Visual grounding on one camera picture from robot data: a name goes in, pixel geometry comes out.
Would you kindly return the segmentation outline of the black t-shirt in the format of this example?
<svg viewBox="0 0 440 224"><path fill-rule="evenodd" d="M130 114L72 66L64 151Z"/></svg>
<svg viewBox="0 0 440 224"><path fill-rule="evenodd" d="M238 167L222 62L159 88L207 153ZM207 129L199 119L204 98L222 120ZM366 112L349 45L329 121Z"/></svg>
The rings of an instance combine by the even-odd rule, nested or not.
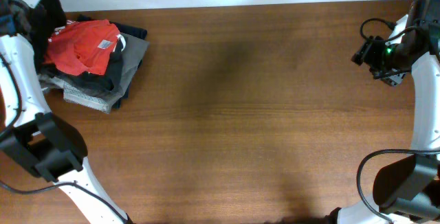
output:
<svg viewBox="0 0 440 224"><path fill-rule="evenodd" d="M66 25L67 17L60 0L40 0L31 11L30 32L31 44L34 50L34 66L37 73L44 63L49 41L48 39L58 27Z"/></svg>

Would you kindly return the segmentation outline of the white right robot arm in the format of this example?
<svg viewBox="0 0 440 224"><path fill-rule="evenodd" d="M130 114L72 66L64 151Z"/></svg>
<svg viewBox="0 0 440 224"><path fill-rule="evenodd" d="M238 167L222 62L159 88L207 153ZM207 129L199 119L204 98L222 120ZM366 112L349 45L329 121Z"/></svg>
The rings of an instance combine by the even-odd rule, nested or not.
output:
<svg viewBox="0 0 440 224"><path fill-rule="evenodd" d="M408 14L383 22L387 39L364 36L352 61L367 64L374 79L390 87L407 74L415 87L415 116L409 149L389 148L368 154L356 173L360 201L334 210L328 223L426 223L439 221L439 0L414 0ZM365 196L365 164L379 155L403 155L380 169L373 193Z"/></svg>

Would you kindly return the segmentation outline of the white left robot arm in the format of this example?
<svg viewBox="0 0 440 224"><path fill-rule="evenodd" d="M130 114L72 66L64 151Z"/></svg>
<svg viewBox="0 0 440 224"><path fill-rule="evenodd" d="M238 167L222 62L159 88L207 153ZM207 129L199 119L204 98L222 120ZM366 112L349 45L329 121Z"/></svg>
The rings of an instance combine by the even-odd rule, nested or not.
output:
<svg viewBox="0 0 440 224"><path fill-rule="evenodd" d="M1 151L50 184L36 190L1 187L22 195L60 189L90 223L130 223L94 175L82 135L52 113L39 83L47 40L63 19L58 0L1 0Z"/></svg>

